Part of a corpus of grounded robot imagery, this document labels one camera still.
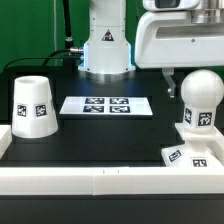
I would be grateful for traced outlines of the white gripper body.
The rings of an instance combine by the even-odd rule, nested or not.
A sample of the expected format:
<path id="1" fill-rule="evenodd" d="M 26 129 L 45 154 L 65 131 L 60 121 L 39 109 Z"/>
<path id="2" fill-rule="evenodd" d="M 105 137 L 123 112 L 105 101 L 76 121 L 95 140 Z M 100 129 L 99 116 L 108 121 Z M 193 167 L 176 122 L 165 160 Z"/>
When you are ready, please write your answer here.
<path id="1" fill-rule="evenodd" d="M 146 12 L 134 59 L 141 69 L 224 65 L 224 24 L 193 24 L 189 11 Z"/>

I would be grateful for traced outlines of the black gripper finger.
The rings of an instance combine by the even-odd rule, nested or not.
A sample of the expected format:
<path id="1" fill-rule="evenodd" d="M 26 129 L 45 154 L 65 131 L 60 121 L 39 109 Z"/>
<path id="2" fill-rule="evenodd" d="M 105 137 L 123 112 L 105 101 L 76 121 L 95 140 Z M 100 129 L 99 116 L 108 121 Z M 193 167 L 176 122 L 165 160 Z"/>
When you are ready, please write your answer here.
<path id="1" fill-rule="evenodd" d="M 174 75 L 174 69 L 173 68 L 163 68 L 162 74 L 168 84 L 168 93 L 171 98 L 175 97 L 175 89 L 176 85 L 175 82 L 172 79 L 172 76 Z"/>

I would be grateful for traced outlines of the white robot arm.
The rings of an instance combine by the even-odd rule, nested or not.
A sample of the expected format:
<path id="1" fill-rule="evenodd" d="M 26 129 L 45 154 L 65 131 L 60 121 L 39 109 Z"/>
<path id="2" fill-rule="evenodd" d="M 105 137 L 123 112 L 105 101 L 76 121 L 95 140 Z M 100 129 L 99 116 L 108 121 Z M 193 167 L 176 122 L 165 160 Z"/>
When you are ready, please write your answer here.
<path id="1" fill-rule="evenodd" d="M 160 68 L 175 94 L 176 68 L 224 65 L 224 0 L 142 0 L 135 44 L 125 38 L 126 0 L 90 0 L 90 34 L 79 69 L 103 80 Z"/>

